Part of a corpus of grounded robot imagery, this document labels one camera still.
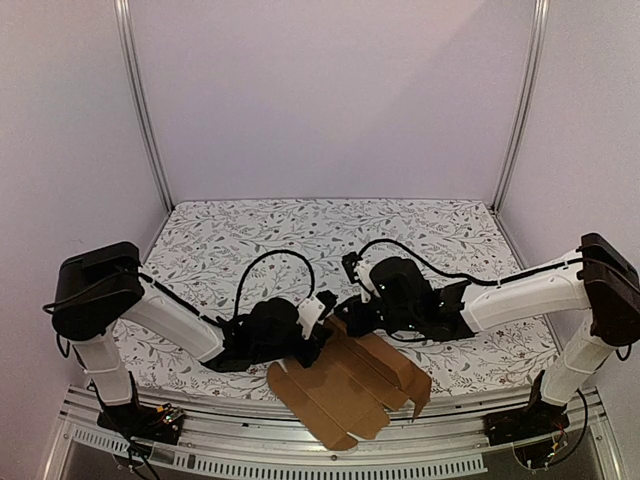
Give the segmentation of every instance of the floral tablecloth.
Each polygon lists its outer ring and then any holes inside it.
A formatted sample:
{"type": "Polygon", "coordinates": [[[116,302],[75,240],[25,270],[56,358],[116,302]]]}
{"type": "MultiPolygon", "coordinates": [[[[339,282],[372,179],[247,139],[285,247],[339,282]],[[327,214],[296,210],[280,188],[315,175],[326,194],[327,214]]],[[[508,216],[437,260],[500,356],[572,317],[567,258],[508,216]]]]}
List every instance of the floral tablecloth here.
{"type": "MultiPolygon", "coordinates": [[[[313,264],[317,289],[345,299],[354,294],[342,271],[342,255],[378,237],[399,240],[445,271],[496,278],[517,270],[516,262],[481,202],[451,200],[234,200],[178,205],[162,231],[145,271],[210,316],[230,318],[237,282],[259,254],[288,248],[313,264]]],[[[376,262],[401,255],[393,246],[370,250],[376,262]]],[[[436,286],[446,283],[424,272],[436,286]]],[[[261,300],[304,298],[308,280],[295,258],[271,257],[257,266],[244,288],[241,311],[261,300]]],[[[140,385],[275,401],[267,365],[244,373],[203,368],[176,345],[127,321],[116,340],[140,385]]],[[[460,395],[531,383],[557,355],[540,318],[513,322],[472,339],[445,344],[397,343],[381,333],[433,378],[434,395],[460,395]]]]}

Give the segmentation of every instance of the black cable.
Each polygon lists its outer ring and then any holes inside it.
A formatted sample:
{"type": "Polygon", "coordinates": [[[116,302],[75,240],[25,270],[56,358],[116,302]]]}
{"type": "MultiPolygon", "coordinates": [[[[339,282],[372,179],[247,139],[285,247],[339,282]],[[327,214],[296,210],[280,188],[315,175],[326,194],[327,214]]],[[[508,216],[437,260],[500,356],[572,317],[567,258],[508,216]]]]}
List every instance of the black cable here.
{"type": "Polygon", "coordinates": [[[123,275],[123,274],[129,274],[129,275],[137,275],[136,272],[130,272],[127,270],[121,271],[121,272],[115,272],[112,273],[111,275],[107,275],[104,278],[101,278],[100,280],[98,280],[96,283],[93,283],[91,285],[89,285],[87,288],[85,288],[84,290],[80,290],[77,293],[74,293],[73,295],[68,296],[67,298],[64,298],[62,300],[56,300],[55,302],[51,302],[51,303],[47,303],[46,305],[42,306],[42,310],[44,310],[45,313],[48,313],[49,315],[53,315],[53,309],[56,307],[59,307],[60,305],[64,305],[65,303],[69,303],[73,300],[76,300],[77,298],[80,298],[82,295],[85,295],[87,293],[89,293],[91,290],[94,290],[96,288],[98,288],[100,285],[103,285],[104,283],[113,280],[114,278],[123,275]]]}
{"type": "Polygon", "coordinates": [[[146,273],[143,273],[143,272],[138,272],[138,277],[140,277],[142,280],[144,280],[148,284],[156,287],[158,290],[160,290],[166,296],[168,296],[173,301],[175,301],[176,303],[180,304],[181,306],[183,306],[184,308],[189,310],[191,313],[193,313],[198,318],[201,318],[205,322],[207,322],[207,323],[209,323],[211,325],[214,325],[216,327],[220,326],[220,323],[218,323],[217,321],[215,321],[211,317],[209,317],[209,316],[205,315],[204,313],[202,313],[200,310],[198,310],[196,307],[191,305],[189,302],[187,302],[183,298],[179,297],[173,290],[171,290],[169,287],[163,285],[158,280],[150,277],[149,275],[147,275],[146,273]]]}
{"type": "Polygon", "coordinates": [[[624,355],[620,353],[620,349],[616,350],[616,356],[618,357],[618,360],[620,360],[621,362],[626,362],[627,360],[629,360],[629,357],[631,356],[631,347],[631,344],[627,345],[627,353],[624,355]]]}
{"type": "Polygon", "coordinates": [[[559,268],[559,267],[562,267],[562,266],[565,266],[565,265],[571,265],[571,264],[574,264],[574,263],[579,263],[579,262],[585,261],[585,259],[582,259],[582,258],[572,258],[570,260],[567,260],[566,262],[558,262],[558,263],[554,263],[554,264],[551,264],[551,265],[545,265],[545,266],[542,266],[542,267],[533,268],[531,270],[525,270],[523,272],[519,272],[519,273],[516,273],[514,275],[510,275],[510,276],[505,277],[505,278],[500,279],[500,280],[482,280],[480,278],[474,277],[473,275],[469,275],[468,273],[448,273],[448,272],[444,272],[444,271],[440,270],[438,267],[432,265],[425,258],[423,258],[420,255],[418,255],[416,252],[411,250],[406,245],[398,242],[397,240],[393,240],[393,239],[390,239],[390,238],[378,238],[376,240],[370,241],[364,247],[362,247],[362,249],[358,253],[358,256],[362,257],[362,255],[364,255],[364,253],[367,250],[369,250],[374,245],[378,245],[380,243],[389,243],[391,245],[395,245],[396,247],[404,250],[406,253],[408,253],[413,258],[415,258],[420,263],[422,263],[429,270],[431,270],[432,272],[437,273],[441,277],[444,277],[444,278],[463,278],[465,280],[470,281],[471,283],[474,283],[476,285],[480,285],[482,287],[497,287],[499,285],[503,285],[503,284],[509,283],[509,282],[515,282],[516,280],[521,280],[523,278],[527,278],[527,277],[530,277],[532,275],[536,275],[536,274],[541,273],[541,272],[546,272],[546,271],[554,270],[556,268],[559,268]]]}
{"type": "Polygon", "coordinates": [[[429,270],[437,273],[441,277],[445,277],[445,278],[464,278],[466,280],[469,280],[471,283],[475,283],[477,285],[482,285],[482,286],[485,286],[485,287],[490,287],[490,286],[493,286],[493,285],[497,285],[497,283],[494,283],[493,281],[481,280],[481,279],[475,278],[474,276],[469,275],[467,273],[447,273],[447,272],[444,272],[444,271],[440,270],[438,267],[435,267],[434,265],[429,263],[427,260],[425,260],[423,257],[418,255],[416,252],[411,250],[406,245],[398,242],[397,240],[393,240],[391,238],[378,238],[378,239],[375,239],[375,240],[371,240],[369,243],[367,243],[364,247],[362,247],[360,249],[360,252],[358,252],[358,257],[362,258],[362,256],[364,255],[364,253],[367,250],[369,250],[374,245],[378,245],[380,243],[389,243],[391,245],[395,245],[396,247],[404,250],[406,253],[408,253],[413,258],[415,258],[420,263],[422,263],[429,270]]]}
{"type": "Polygon", "coordinates": [[[578,395],[580,395],[580,399],[582,400],[582,404],[584,405],[584,424],[582,425],[582,431],[580,432],[578,441],[573,445],[573,447],[571,447],[571,450],[569,450],[569,452],[567,452],[567,454],[564,457],[560,458],[559,460],[551,461],[551,463],[549,463],[550,467],[564,462],[571,455],[573,455],[575,451],[578,449],[578,447],[580,447],[582,440],[587,434],[587,427],[589,426],[589,406],[587,405],[587,399],[584,398],[584,394],[580,390],[578,390],[578,395]]]}
{"type": "Polygon", "coordinates": [[[247,279],[249,272],[253,267],[255,267],[262,260],[264,260],[267,257],[271,257],[273,255],[291,255],[293,257],[296,257],[302,260],[304,265],[307,267],[307,270],[309,270],[310,285],[309,285],[309,295],[307,295],[307,298],[311,298],[313,296],[313,292],[316,289],[316,278],[313,273],[313,267],[311,266],[311,263],[309,262],[309,260],[307,260],[307,258],[304,255],[301,255],[298,252],[294,252],[293,250],[287,250],[287,249],[271,250],[270,252],[263,253],[258,258],[256,258],[253,262],[251,262],[249,266],[246,268],[246,270],[244,271],[244,273],[242,274],[242,277],[240,277],[240,283],[238,283],[238,289],[236,290],[236,303],[233,308],[233,318],[238,317],[238,312],[240,310],[240,296],[242,295],[242,287],[244,286],[244,282],[247,279]]]}
{"type": "Polygon", "coordinates": [[[69,358],[69,353],[71,352],[71,342],[65,338],[65,340],[67,340],[67,348],[62,348],[62,337],[60,336],[59,333],[56,333],[56,344],[58,345],[58,350],[60,351],[60,355],[62,355],[64,358],[69,358]]]}
{"type": "Polygon", "coordinates": [[[358,256],[362,257],[362,255],[364,255],[364,253],[369,248],[371,248],[374,245],[380,244],[380,243],[389,243],[391,245],[395,245],[398,248],[401,248],[406,253],[408,253],[413,258],[415,258],[420,263],[422,263],[429,270],[437,273],[441,277],[444,277],[444,278],[464,278],[465,280],[468,280],[471,283],[475,283],[476,285],[480,285],[482,287],[497,287],[497,286],[500,286],[500,285],[504,285],[505,283],[515,282],[516,280],[522,280],[523,278],[527,278],[527,277],[530,277],[532,275],[536,275],[538,273],[547,272],[549,270],[555,270],[556,268],[566,267],[566,266],[569,266],[569,265],[573,265],[575,263],[593,263],[593,264],[598,264],[598,265],[602,265],[603,267],[605,267],[607,270],[609,270],[609,272],[613,273],[616,277],[618,277],[618,279],[620,281],[622,281],[629,288],[631,288],[631,290],[633,290],[635,293],[640,295],[640,287],[638,287],[637,285],[633,284],[633,282],[631,282],[631,280],[629,280],[627,277],[625,277],[623,273],[619,272],[617,269],[612,267],[607,262],[603,262],[602,260],[598,260],[598,259],[595,259],[595,258],[576,257],[576,258],[571,258],[571,259],[567,260],[566,262],[552,263],[552,264],[549,264],[549,265],[544,265],[542,267],[532,268],[530,270],[524,270],[522,272],[510,275],[510,276],[502,278],[500,280],[482,280],[480,278],[474,277],[473,275],[469,275],[468,273],[448,273],[448,272],[444,272],[444,271],[440,270],[438,267],[433,266],[431,263],[429,263],[427,260],[425,260],[423,257],[418,255],[416,252],[411,250],[406,245],[398,242],[397,240],[393,240],[393,239],[390,239],[390,238],[378,238],[376,240],[370,241],[364,247],[362,247],[362,249],[360,249],[360,252],[358,253],[358,256]]]}
{"type": "Polygon", "coordinates": [[[147,460],[147,456],[144,455],[139,449],[138,449],[138,445],[136,444],[136,442],[134,442],[133,440],[127,440],[129,442],[129,466],[131,466],[131,471],[133,473],[136,474],[136,476],[138,478],[141,478],[142,480],[149,480],[147,477],[145,477],[144,475],[142,475],[137,468],[133,467],[133,453],[132,451],[135,450],[135,452],[138,454],[138,456],[142,459],[143,463],[145,464],[145,466],[149,469],[149,471],[151,472],[151,475],[153,475],[154,480],[160,480],[160,476],[158,475],[158,473],[155,471],[155,469],[151,466],[151,464],[149,463],[149,460],[147,460]]]}
{"type": "Polygon", "coordinates": [[[149,469],[149,471],[151,472],[151,475],[153,475],[154,480],[161,480],[160,476],[158,475],[158,473],[155,471],[155,469],[153,468],[153,466],[151,465],[151,463],[149,463],[149,460],[147,459],[147,454],[144,453],[139,445],[136,443],[135,440],[133,440],[131,438],[130,435],[125,435],[122,430],[120,430],[120,428],[118,428],[118,425],[116,425],[116,423],[111,419],[111,417],[109,416],[109,414],[107,413],[107,409],[105,408],[106,405],[104,404],[104,402],[102,401],[102,398],[100,398],[100,394],[98,393],[98,389],[96,387],[96,384],[93,382],[93,380],[91,381],[91,383],[89,383],[89,386],[93,386],[94,391],[96,392],[96,397],[98,398],[98,403],[100,404],[100,407],[102,408],[102,413],[104,414],[104,418],[107,419],[107,421],[111,424],[111,426],[113,427],[113,429],[118,432],[118,434],[124,438],[127,443],[129,444],[129,466],[132,467],[132,471],[133,473],[135,473],[139,478],[143,479],[143,480],[149,480],[147,477],[145,477],[144,475],[142,475],[140,472],[136,471],[135,468],[133,468],[133,465],[131,465],[132,461],[133,461],[133,455],[131,453],[131,451],[135,451],[138,456],[142,459],[142,462],[145,464],[145,466],[149,469]]]}

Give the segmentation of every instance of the white enclosure wall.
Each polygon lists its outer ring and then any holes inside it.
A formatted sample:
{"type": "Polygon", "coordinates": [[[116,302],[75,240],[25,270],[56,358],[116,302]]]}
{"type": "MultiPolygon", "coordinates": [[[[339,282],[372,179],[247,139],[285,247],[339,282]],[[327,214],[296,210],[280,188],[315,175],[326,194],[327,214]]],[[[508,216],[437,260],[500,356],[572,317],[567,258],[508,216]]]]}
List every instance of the white enclosure wall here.
{"type": "Polygon", "coordinates": [[[33,478],[68,383],[40,306],[66,257],[131,240],[164,212],[111,0],[0,3],[0,477],[33,478]]]}
{"type": "Polygon", "coordinates": [[[132,2],[176,201],[489,201],[535,2],[132,2]]]}
{"type": "MultiPolygon", "coordinates": [[[[553,2],[524,142],[503,212],[528,263],[604,235],[640,267],[640,4],[553,2]]],[[[554,318],[566,341],[577,323],[554,318]]],[[[630,478],[640,472],[640,355],[597,385],[630,478]]]]}

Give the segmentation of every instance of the cardboard box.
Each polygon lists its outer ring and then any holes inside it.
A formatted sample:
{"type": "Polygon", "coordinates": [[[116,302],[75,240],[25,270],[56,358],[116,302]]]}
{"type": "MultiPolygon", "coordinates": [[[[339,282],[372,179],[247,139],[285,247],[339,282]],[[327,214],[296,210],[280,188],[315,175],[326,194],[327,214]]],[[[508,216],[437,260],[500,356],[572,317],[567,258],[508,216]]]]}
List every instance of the cardboard box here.
{"type": "Polygon", "coordinates": [[[398,410],[408,399],[415,419],[429,401],[431,377],[375,334],[350,338],[344,324],[328,319],[334,332],[310,368],[287,358],[267,372],[271,390],[330,450],[348,450],[356,435],[374,439],[389,424],[384,407],[398,410]]]}

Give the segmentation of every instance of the flattened cardboard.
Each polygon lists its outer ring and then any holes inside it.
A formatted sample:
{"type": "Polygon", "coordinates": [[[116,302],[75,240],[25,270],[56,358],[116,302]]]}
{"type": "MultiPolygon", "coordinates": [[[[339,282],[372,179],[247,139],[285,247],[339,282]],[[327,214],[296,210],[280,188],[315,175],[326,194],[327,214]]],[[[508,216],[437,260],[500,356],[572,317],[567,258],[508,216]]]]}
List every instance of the flattened cardboard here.
{"type": "Polygon", "coordinates": [[[409,395],[414,403],[413,418],[418,418],[431,397],[431,377],[375,334],[349,337],[345,325],[335,317],[327,320],[325,325],[334,330],[334,341],[345,344],[380,375],[409,395]]]}
{"type": "Polygon", "coordinates": [[[431,378],[374,334],[349,338],[339,320],[312,367],[285,359],[269,367],[271,390],[330,450],[348,450],[358,441],[349,433],[374,439],[389,424],[384,407],[398,410],[408,398],[414,418],[429,401],[431,378]]]}

